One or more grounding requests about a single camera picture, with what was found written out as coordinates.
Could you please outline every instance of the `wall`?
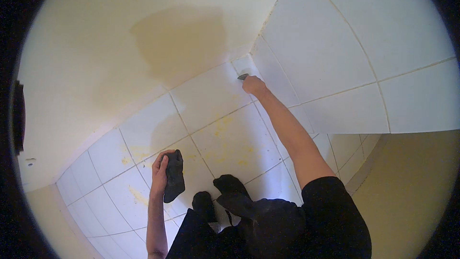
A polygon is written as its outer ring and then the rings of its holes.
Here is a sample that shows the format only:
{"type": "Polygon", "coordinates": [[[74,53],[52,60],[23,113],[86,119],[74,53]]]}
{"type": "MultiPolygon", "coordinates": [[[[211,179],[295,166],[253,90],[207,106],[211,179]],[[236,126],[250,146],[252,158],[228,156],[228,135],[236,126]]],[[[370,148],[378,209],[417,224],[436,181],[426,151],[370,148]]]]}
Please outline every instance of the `wall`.
{"type": "Polygon", "coordinates": [[[388,135],[353,195],[369,228],[372,258],[416,258],[428,242],[458,175],[459,136],[458,130],[388,135]]]}
{"type": "Polygon", "coordinates": [[[314,132],[460,128],[460,76],[431,0],[278,0],[252,49],[314,132]]]}
{"type": "Polygon", "coordinates": [[[102,258],[73,221],[55,184],[27,192],[26,196],[41,231],[58,256],[102,258]]]}
{"type": "Polygon", "coordinates": [[[19,71],[26,191],[55,181],[136,108],[246,54],[275,1],[46,0],[19,71]]]}

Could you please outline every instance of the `black-socked foot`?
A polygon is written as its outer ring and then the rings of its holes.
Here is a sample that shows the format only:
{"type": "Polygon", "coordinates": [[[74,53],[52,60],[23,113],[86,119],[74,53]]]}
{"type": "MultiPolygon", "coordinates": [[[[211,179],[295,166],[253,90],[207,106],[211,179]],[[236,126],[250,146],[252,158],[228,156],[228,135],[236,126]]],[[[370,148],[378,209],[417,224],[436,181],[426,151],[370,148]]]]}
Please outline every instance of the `black-socked foot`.
{"type": "Polygon", "coordinates": [[[192,207],[206,223],[217,222],[216,211],[209,192],[201,191],[196,193],[195,196],[193,196],[192,207]]]}
{"type": "Polygon", "coordinates": [[[233,175],[222,175],[221,177],[214,179],[213,183],[222,194],[233,192],[243,193],[250,199],[249,193],[247,192],[246,187],[244,187],[244,184],[233,175]]]}

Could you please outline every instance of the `black sock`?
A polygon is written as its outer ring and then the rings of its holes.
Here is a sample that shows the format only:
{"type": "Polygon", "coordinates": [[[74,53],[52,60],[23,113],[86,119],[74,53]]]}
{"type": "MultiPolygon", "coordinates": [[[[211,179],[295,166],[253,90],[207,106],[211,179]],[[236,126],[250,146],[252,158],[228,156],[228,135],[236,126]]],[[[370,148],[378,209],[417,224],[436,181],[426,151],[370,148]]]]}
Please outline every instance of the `black sock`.
{"type": "Polygon", "coordinates": [[[222,194],[233,192],[243,193],[250,199],[246,187],[244,187],[243,183],[233,175],[222,175],[221,177],[214,179],[213,183],[222,194]]]}

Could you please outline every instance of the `tiled floor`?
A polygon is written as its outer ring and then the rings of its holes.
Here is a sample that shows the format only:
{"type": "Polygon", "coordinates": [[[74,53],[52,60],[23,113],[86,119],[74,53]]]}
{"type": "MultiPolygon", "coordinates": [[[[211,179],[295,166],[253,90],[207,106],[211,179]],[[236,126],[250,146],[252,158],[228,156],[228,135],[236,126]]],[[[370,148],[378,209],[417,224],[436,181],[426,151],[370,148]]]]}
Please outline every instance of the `tiled floor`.
{"type": "MultiPolygon", "coordinates": [[[[186,190],[165,204],[168,247],[196,192],[216,199],[213,179],[233,174],[254,200],[302,204],[289,154],[268,115],[236,77],[257,72],[250,57],[217,66],[172,89],[113,129],[78,158],[57,182],[84,235],[105,258],[146,258],[151,166],[158,152],[180,149],[186,190]]],[[[380,135],[315,134],[299,103],[291,112],[313,137],[331,169],[347,183],[380,135]]],[[[216,207],[222,224],[223,209],[216,207]]]]}

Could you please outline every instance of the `white tile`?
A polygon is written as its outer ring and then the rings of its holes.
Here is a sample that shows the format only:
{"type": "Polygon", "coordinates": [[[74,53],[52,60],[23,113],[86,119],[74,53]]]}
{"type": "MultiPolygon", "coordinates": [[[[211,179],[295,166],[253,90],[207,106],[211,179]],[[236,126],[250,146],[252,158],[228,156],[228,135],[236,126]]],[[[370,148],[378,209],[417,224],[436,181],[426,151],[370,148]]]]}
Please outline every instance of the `white tile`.
{"type": "Polygon", "coordinates": [[[287,158],[289,156],[289,153],[286,150],[286,147],[284,147],[284,145],[281,143],[281,140],[279,139],[275,129],[273,128],[273,125],[271,123],[270,117],[268,116],[268,114],[265,111],[264,107],[261,105],[261,103],[259,101],[255,101],[254,105],[256,106],[257,110],[260,112],[262,120],[265,122],[265,125],[267,126],[267,129],[268,129],[271,137],[275,141],[275,145],[278,148],[278,150],[279,150],[279,152],[281,154],[281,157],[283,159],[287,158]]]}
{"type": "Polygon", "coordinates": [[[302,104],[317,133],[388,133],[376,83],[302,104]]]}
{"type": "Polygon", "coordinates": [[[263,36],[301,103],[375,81],[359,42],[329,0],[279,0],[263,36]]]}
{"type": "Polygon", "coordinates": [[[88,194],[97,187],[101,186],[101,181],[92,165],[88,151],[85,151],[74,163],[70,166],[74,174],[75,181],[83,195],[88,194]]]}
{"type": "Polygon", "coordinates": [[[85,200],[107,233],[114,234],[132,230],[112,203],[103,186],[85,195],[85,200]]]}
{"type": "Polygon", "coordinates": [[[460,75],[456,60],[382,81],[392,133],[460,129],[460,75]]]}
{"type": "Polygon", "coordinates": [[[360,134],[359,135],[359,138],[361,139],[361,144],[364,142],[364,140],[366,139],[366,137],[368,136],[369,134],[360,134]]]}
{"type": "Polygon", "coordinates": [[[133,229],[147,226],[147,207],[150,189],[137,168],[131,168],[122,175],[104,184],[115,206],[133,229]]]}
{"type": "Polygon", "coordinates": [[[64,174],[61,176],[60,185],[65,190],[66,196],[63,196],[64,202],[66,205],[75,202],[78,198],[82,197],[80,188],[78,188],[75,177],[72,173],[72,169],[68,168],[64,174]]]}
{"type": "Polygon", "coordinates": [[[348,162],[339,170],[340,179],[342,180],[343,184],[347,184],[351,178],[358,172],[361,168],[362,164],[364,163],[364,157],[362,155],[362,148],[361,146],[356,150],[348,162]]]}
{"type": "MultiPolygon", "coordinates": [[[[264,80],[259,70],[257,69],[256,65],[254,64],[253,59],[250,54],[246,54],[242,58],[233,60],[232,64],[235,67],[235,70],[238,73],[238,75],[247,73],[250,76],[259,77],[260,79],[262,79],[262,81],[264,80]]],[[[257,98],[254,95],[251,94],[249,96],[252,98],[252,100],[257,100],[257,98]]]]}
{"type": "Polygon", "coordinates": [[[139,237],[141,237],[142,241],[146,242],[147,241],[147,228],[144,227],[144,228],[141,228],[141,229],[137,229],[137,230],[134,230],[137,235],[139,235],[139,237]]]}
{"type": "Polygon", "coordinates": [[[72,218],[74,219],[75,223],[77,223],[78,227],[83,232],[83,234],[86,237],[91,237],[92,234],[89,232],[88,228],[83,223],[83,220],[80,218],[80,216],[78,216],[77,212],[74,209],[73,204],[70,204],[69,206],[67,206],[67,209],[69,210],[70,215],[72,215],[72,218]]]}
{"type": "Polygon", "coordinates": [[[89,208],[84,198],[80,198],[72,204],[76,215],[81,220],[81,223],[85,225],[88,233],[91,237],[104,236],[108,233],[104,230],[104,227],[99,223],[96,216],[89,208]]]}
{"type": "Polygon", "coordinates": [[[192,138],[216,178],[232,174],[246,183],[281,161],[252,103],[194,133],[192,138]]]}
{"type": "Polygon", "coordinates": [[[228,62],[174,88],[171,95],[190,133],[251,102],[228,62]]]}
{"type": "Polygon", "coordinates": [[[381,134],[369,134],[366,139],[362,142],[362,150],[364,153],[364,160],[369,157],[375,145],[380,139],[381,134]]]}
{"type": "Polygon", "coordinates": [[[131,258],[147,258],[147,247],[145,242],[134,232],[126,232],[111,235],[112,239],[126,252],[131,258]]]}
{"type": "Polygon", "coordinates": [[[136,164],[187,136],[169,93],[128,118],[120,130],[136,164]]]}
{"type": "Polygon", "coordinates": [[[284,199],[302,205],[297,189],[283,163],[268,170],[267,173],[245,184],[247,192],[253,201],[262,198],[284,199]]]}
{"type": "Polygon", "coordinates": [[[332,2],[358,36],[378,79],[454,56],[449,36],[431,0],[332,2]]]}
{"type": "Polygon", "coordinates": [[[331,143],[327,134],[318,134],[313,138],[313,142],[318,147],[319,153],[321,154],[324,161],[332,169],[334,173],[338,171],[337,164],[335,162],[334,152],[332,151],[331,143]]]}
{"type": "Polygon", "coordinates": [[[110,236],[95,237],[93,240],[99,243],[113,259],[131,259],[110,236]]]}
{"type": "Polygon", "coordinates": [[[361,145],[359,134],[328,134],[328,136],[340,170],[361,145]]]}
{"type": "Polygon", "coordinates": [[[186,215],[187,214],[183,214],[183,215],[181,215],[179,217],[176,217],[176,218],[173,219],[173,221],[176,223],[177,226],[180,227],[182,225],[182,222],[184,221],[184,218],[185,218],[186,215]]]}
{"type": "MultiPolygon", "coordinates": [[[[170,217],[179,216],[192,208],[193,196],[200,191],[208,191],[213,199],[220,193],[213,185],[214,177],[198,153],[190,137],[169,146],[168,149],[179,149],[184,159],[184,183],[185,191],[173,202],[164,204],[164,209],[170,217]]],[[[158,155],[155,154],[145,162],[141,162],[138,168],[147,184],[152,184],[152,164],[158,155]]]]}
{"type": "Polygon", "coordinates": [[[287,171],[289,172],[292,181],[294,182],[294,186],[297,189],[297,193],[299,194],[299,197],[302,200],[302,189],[300,188],[299,181],[297,180],[297,177],[295,175],[294,162],[292,162],[292,159],[288,157],[284,159],[284,164],[286,165],[287,171]]]}
{"type": "Polygon", "coordinates": [[[254,43],[253,60],[267,87],[284,106],[300,104],[291,82],[262,36],[257,37],[254,43]]]}
{"type": "Polygon", "coordinates": [[[104,259],[112,259],[112,256],[99,244],[97,238],[88,238],[88,240],[104,259]]]}
{"type": "Polygon", "coordinates": [[[61,178],[56,182],[56,186],[57,186],[57,189],[59,190],[59,193],[61,194],[61,197],[62,197],[62,200],[64,201],[64,203],[66,205],[70,204],[70,199],[69,197],[67,196],[67,193],[65,191],[65,187],[64,187],[64,184],[63,184],[63,181],[61,180],[61,178]]]}
{"type": "Polygon", "coordinates": [[[120,130],[112,129],[88,149],[94,168],[105,183],[134,165],[120,130]]]}
{"type": "Polygon", "coordinates": [[[308,120],[307,114],[302,106],[298,105],[291,107],[289,108],[289,111],[308,133],[313,133],[310,121],[308,120]]]}
{"type": "Polygon", "coordinates": [[[179,227],[172,220],[165,221],[166,239],[168,240],[168,250],[176,238],[179,227]]]}

